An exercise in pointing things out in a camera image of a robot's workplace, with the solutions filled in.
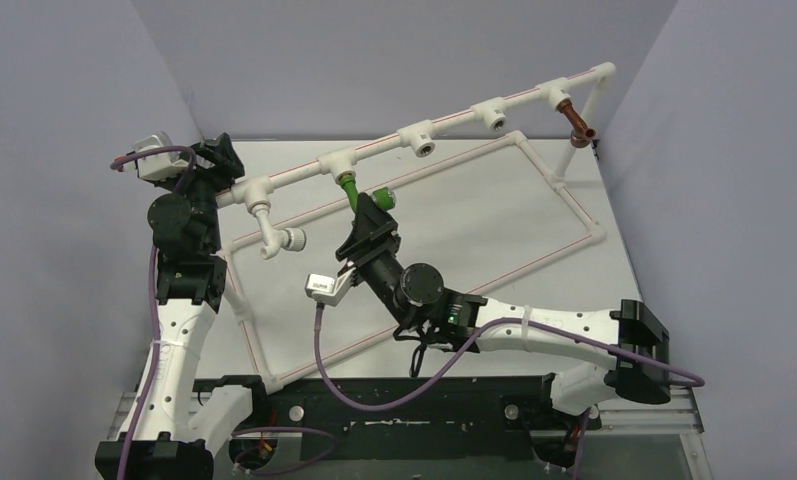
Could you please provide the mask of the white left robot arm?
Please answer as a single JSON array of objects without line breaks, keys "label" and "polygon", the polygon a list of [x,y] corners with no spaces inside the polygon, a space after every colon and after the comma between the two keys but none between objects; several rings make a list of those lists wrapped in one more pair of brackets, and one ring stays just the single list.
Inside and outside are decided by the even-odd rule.
[{"label": "white left robot arm", "polygon": [[226,133],[191,146],[159,132],[110,165],[165,189],[147,211],[152,338],[136,398],[94,458],[104,479],[210,479],[215,457],[242,426],[269,419],[257,377],[223,377],[194,406],[197,367],[226,288],[217,196],[245,174]]}]

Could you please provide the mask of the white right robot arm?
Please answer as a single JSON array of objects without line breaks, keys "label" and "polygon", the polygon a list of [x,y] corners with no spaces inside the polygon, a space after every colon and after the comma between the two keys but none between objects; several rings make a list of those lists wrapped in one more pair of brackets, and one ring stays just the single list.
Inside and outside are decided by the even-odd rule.
[{"label": "white right robot arm", "polygon": [[646,405],[669,402],[668,333],[644,303],[624,300],[616,309],[571,312],[519,307],[449,289],[427,263],[402,266],[397,221],[378,198],[360,193],[346,241],[337,249],[352,285],[366,284],[396,322],[398,341],[416,341],[451,358],[411,393],[361,411],[396,409],[432,388],[467,352],[523,351],[577,360],[554,372],[536,400],[539,419],[564,425],[603,401],[621,398]]}]

